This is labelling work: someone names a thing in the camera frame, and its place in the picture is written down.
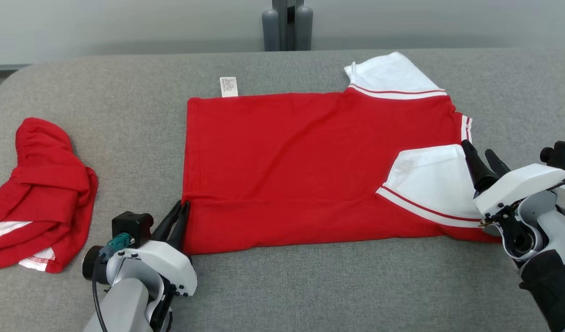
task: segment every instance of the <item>red stripe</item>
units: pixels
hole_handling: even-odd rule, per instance
[[[359,88],[362,89],[364,91],[367,92],[372,92],[372,93],[401,93],[403,95],[421,95],[422,93],[428,93],[428,92],[445,92],[445,90],[439,89],[439,90],[428,90],[428,91],[418,91],[418,92],[407,92],[407,91],[373,91],[373,90],[369,90],[369,89],[365,89],[362,86],[358,86],[354,83],[351,83],[350,85],[348,85],[348,87],[350,86],[354,86],[355,88]]]
[[[37,263],[47,263],[47,262],[49,262],[49,259],[47,259],[47,258],[40,258],[40,257],[34,257],[34,256],[31,256],[28,259],[30,261],[37,262]]]
[[[393,195],[395,195],[395,196],[401,198],[402,200],[408,202],[409,204],[411,204],[411,205],[413,205],[413,206],[416,206],[417,208],[421,208],[422,210],[426,210],[426,211],[428,211],[428,212],[430,212],[430,213],[434,213],[434,214],[436,214],[436,215],[438,215],[438,216],[441,216],[441,217],[445,217],[445,218],[449,218],[449,219],[456,219],[456,220],[463,220],[463,221],[481,221],[481,219],[454,217],[454,216],[449,216],[448,214],[444,214],[444,213],[440,213],[440,212],[437,212],[437,211],[434,211],[434,210],[430,210],[430,209],[427,208],[427,207],[421,206],[420,204],[416,204],[415,202],[412,202],[411,200],[408,200],[407,198],[401,196],[400,194],[398,194],[398,193],[392,191],[392,190],[389,189],[388,187],[383,187],[383,189],[385,189],[385,190],[387,190],[388,192],[392,193]]]

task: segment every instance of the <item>gray cylinder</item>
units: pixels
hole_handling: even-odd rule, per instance
[[[264,33],[264,51],[280,51],[280,28],[278,27],[276,10],[267,9],[262,13],[262,31]]]
[[[313,9],[299,6],[295,10],[295,50],[312,50]]]

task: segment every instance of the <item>shirt sleeve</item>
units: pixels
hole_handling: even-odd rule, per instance
[[[399,52],[374,57],[344,67],[348,88],[386,99],[421,99],[446,96],[430,78]]]

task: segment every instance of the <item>gray table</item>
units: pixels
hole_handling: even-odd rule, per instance
[[[95,57],[12,75],[0,88],[0,185],[15,166],[16,128],[36,116],[68,132],[100,189],[88,242],[63,273],[0,271],[0,331],[82,329],[94,310],[81,274],[86,248],[110,239],[112,217],[160,219],[181,195],[188,98],[219,96],[220,76],[236,76],[241,95],[343,90],[344,65],[389,52]],[[565,51],[403,54],[474,118],[477,148],[511,168],[565,140]],[[257,248],[196,256],[194,266],[198,290],[173,303],[175,331],[546,330],[496,244],[435,237]]]

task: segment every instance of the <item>wall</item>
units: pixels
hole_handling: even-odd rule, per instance
[[[312,49],[565,47],[565,0],[306,0]]]
[[[306,0],[312,48],[565,47],[565,0]],[[0,67],[261,51],[271,0],[0,0]]]
[[[97,54],[262,51],[270,0],[0,0],[0,65]]]

